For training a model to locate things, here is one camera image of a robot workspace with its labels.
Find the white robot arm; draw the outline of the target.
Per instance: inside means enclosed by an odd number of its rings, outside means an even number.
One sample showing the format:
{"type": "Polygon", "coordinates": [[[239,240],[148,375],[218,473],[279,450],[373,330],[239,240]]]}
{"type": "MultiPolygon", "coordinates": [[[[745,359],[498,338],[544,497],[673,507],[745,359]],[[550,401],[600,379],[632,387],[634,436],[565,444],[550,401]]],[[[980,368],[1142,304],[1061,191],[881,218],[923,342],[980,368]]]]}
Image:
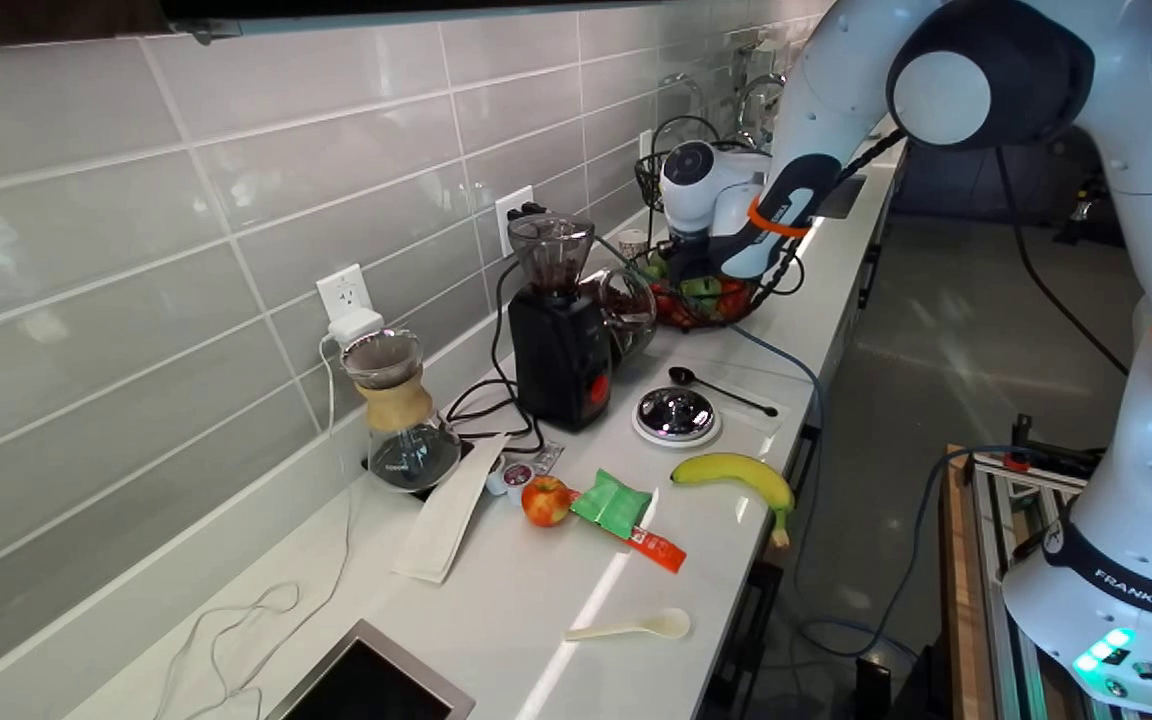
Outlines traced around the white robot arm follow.
{"type": "Polygon", "coordinates": [[[1136,283],[1113,442],[1073,514],[1005,577],[1005,614],[1078,694],[1152,711],[1152,0],[831,0],[769,151],[685,148],[662,224],[757,281],[876,126],[940,151],[1078,134],[1136,283]]]}

